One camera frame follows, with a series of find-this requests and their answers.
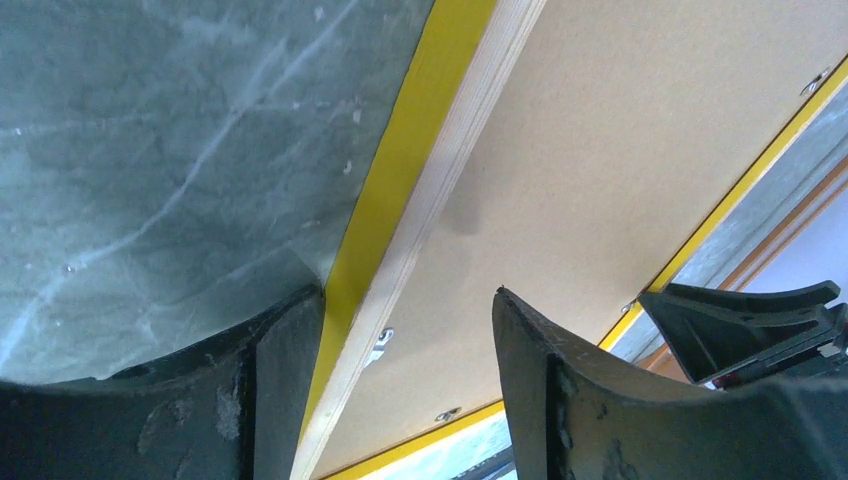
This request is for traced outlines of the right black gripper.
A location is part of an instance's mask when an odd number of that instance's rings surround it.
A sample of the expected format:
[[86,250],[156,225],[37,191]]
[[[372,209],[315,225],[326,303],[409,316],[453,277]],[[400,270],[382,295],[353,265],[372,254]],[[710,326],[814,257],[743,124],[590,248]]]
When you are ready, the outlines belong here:
[[686,378],[731,390],[766,378],[847,378],[847,305],[832,281],[776,293],[669,284],[638,302]]

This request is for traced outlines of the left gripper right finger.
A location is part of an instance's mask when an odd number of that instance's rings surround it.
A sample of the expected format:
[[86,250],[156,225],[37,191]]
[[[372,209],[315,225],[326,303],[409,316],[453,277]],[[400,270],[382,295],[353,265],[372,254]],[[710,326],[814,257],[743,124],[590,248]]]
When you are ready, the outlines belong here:
[[640,369],[506,288],[492,304],[521,479],[843,479],[847,383],[770,378],[729,392]]

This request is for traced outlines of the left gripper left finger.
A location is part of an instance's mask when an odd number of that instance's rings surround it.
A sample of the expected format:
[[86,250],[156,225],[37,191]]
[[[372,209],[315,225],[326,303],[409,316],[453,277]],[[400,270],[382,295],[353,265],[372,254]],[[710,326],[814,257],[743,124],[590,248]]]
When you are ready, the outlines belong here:
[[1,385],[5,479],[286,479],[323,330],[304,287],[115,375]]

